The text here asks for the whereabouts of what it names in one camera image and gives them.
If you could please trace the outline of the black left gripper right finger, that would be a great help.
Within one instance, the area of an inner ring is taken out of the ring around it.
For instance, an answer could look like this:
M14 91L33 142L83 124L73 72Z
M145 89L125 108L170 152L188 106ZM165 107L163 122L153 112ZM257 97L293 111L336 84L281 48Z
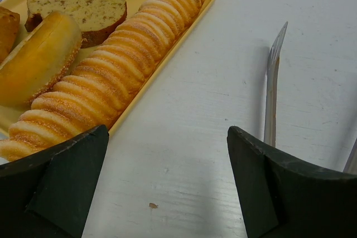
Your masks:
M248 237L356 236L356 175L303 161L236 126L227 143Z

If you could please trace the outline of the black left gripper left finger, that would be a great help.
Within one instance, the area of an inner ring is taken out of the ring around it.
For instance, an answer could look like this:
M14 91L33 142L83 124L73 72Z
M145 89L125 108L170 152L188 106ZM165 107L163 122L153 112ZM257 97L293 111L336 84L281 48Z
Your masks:
M81 237L108 140L99 125L1 165L1 237Z

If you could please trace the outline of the long ridged twisted bread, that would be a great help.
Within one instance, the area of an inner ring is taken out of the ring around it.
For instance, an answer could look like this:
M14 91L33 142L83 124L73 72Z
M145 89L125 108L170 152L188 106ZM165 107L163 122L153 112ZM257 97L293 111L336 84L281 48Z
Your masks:
M15 161L97 125L111 127L140 92L205 0L146 0L69 75L39 95L1 140Z

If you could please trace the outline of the sesame crusted bun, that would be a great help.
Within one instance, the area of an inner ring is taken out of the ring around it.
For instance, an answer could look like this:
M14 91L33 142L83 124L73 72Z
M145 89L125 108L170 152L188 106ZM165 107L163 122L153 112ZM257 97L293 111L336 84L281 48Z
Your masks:
M1 63L1 105L29 105L65 75L80 47L75 20L51 12Z

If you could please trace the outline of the metal serving tongs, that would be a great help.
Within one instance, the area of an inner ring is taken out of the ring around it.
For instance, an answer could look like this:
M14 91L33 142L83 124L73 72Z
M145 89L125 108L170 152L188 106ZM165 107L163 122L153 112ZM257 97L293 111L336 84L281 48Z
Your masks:
M277 88L279 56L286 34L288 22L285 22L279 31L273 45L270 48L267 60L267 87L266 87L266 108L264 119L263 142L276 149L276 109L277 109ZM342 173L356 176L356 140L351 148Z

